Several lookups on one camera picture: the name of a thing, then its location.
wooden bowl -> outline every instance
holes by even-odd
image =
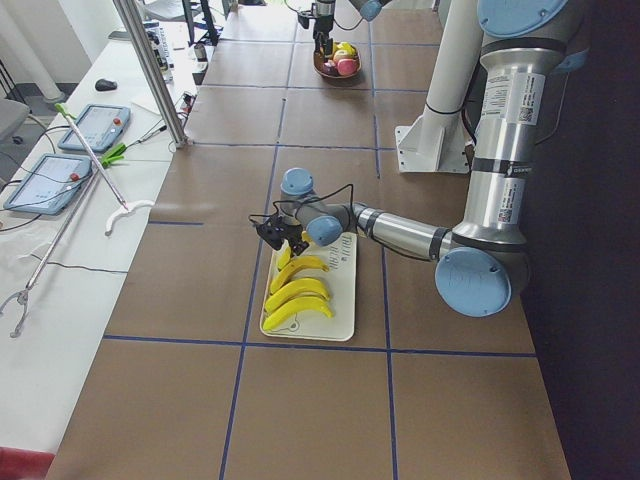
[[[313,68],[315,68],[316,72],[318,72],[320,76],[331,80],[346,80],[347,78],[353,78],[358,75],[358,73],[360,73],[360,69],[362,68],[358,50],[356,49],[356,47],[353,47],[353,49],[356,51],[356,55],[353,59],[356,61],[358,68],[351,75],[329,75],[327,73],[324,73],[322,71],[322,65],[324,64],[324,55],[322,54],[322,52],[313,53]]]

brown table surface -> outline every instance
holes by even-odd
[[[356,15],[337,6],[342,26]],[[362,59],[344,84],[313,71],[292,12],[231,14],[49,480],[569,478],[519,301],[461,316],[434,265],[361,239],[350,341],[260,333],[270,250],[247,215],[287,168],[431,224],[464,211],[468,177],[400,175],[394,150],[422,112],[437,16],[332,33]]]

tablet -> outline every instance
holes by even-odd
[[[131,110],[116,105],[89,104],[76,119],[76,125],[87,139],[89,146],[96,153],[104,153],[124,132]],[[58,142],[63,150],[84,151],[78,136],[69,130]]]
[[[5,210],[56,215],[91,176],[91,158],[47,153],[4,202]]]

plastic banana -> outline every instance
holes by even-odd
[[[324,270],[325,272],[329,271],[329,267],[327,267],[326,263],[324,263],[320,258],[315,255],[305,255],[302,257],[296,257],[291,260],[285,267],[276,275],[276,277],[269,285],[269,293],[273,295],[278,290],[282,288],[284,284],[291,280],[296,273],[301,270],[312,268],[316,270]]]
[[[333,317],[331,307],[329,307],[329,304],[325,299],[320,297],[297,297],[289,300],[271,315],[266,317],[262,324],[262,328],[264,330],[273,330],[278,328],[288,318],[304,310],[315,310],[329,318]]]
[[[291,260],[291,247],[287,244],[282,255],[278,257],[278,271],[282,270],[289,263],[289,260]]]
[[[271,295],[267,301],[264,302],[264,309],[267,314],[270,314],[278,309],[282,304],[294,297],[297,297],[298,295],[315,296],[324,298],[325,300],[329,300],[329,298],[331,298],[327,291],[327,287],[322,280],[318,280],[317,278],[299,278],[287,283],[280,290]]]
[[[306,230],[302,232],[302,240],[307,242],[308,244],[313,243],[313,240],[311,240],[311,237],[306,232]],[[285,265],[289,263],[289,260],[291,260],[291,256],[291,247],[289,246],[289,244],[287,244],[287,246],[284,247],[284,250],[282,251],[282,255],[280,255],[280,257],[278,258],[278,270],[282,270]]]

yellow fruit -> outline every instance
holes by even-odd
[[[291,247],[287,245],[286,247],[284,247],[282,255],[278,257],[278,271],[282,270],[285,265],[289,263],[289,260],[291,260]]]
[[[336,45],[335,50],[346,50],[350,55],[355,56],[357,51],[353,45],[349,42],[340,42]]]
[[[317,278],[299,278],[287,283],[284,287],[271,295],[264,302],[264,309],[267,313],[272,313],[285,302],[300,295],[308,295],[329,300],[330,295],[327,287]]]
[[[331,307],[323,298],[319,297],[297,297],[289,300],[275,312],[265,318],[262,328],[273,330],[282,325],[288,318],[305,310],[315,310],[328,318],[333,317]]]
[[[343,60],[345,58],[353,60],[353,54],[347,52],[346,50],[338,50],[333,54],[333,61],[336,63],[336,65],[338,64],[338,62],[340,62],[340,60]]]
[[[294,258],[287,263],[278,275],[276,275],[276,278],[273,279],[271,285],[269,285],[269,293],[273,295],[280,290],[285,283],[289,282],[291,277],[296,273],[308,268],[324,270],[325,272],[329,271],[329,267],[320,258],[314,255]]]

